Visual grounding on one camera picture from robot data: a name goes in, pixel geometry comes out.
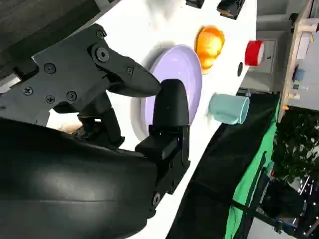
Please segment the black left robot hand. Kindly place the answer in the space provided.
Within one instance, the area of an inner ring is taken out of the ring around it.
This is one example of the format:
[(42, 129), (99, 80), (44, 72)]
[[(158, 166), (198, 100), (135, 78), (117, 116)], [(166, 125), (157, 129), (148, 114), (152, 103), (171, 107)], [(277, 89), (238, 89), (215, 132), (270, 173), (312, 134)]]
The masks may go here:
[[(188, 6), (201, 9), (205, 0), (186, 0), (185, 3)], [(220, 16), (236, 20), (245, 0), (221, 0), (216, 7), (216, 10), (220, 13)]]

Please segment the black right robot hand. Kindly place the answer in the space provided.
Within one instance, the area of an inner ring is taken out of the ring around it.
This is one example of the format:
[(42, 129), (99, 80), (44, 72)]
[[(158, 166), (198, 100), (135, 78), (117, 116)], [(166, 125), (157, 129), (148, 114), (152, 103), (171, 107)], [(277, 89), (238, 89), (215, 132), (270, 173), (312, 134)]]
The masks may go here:
[[(36, 72), (0, 96), (0, 236), (125, 239), (187, 169), (189, 110), (179, 79), (159, 82), (94, 24), (35, 54)], [(155, 96), (134, 151), (107, 95)]]

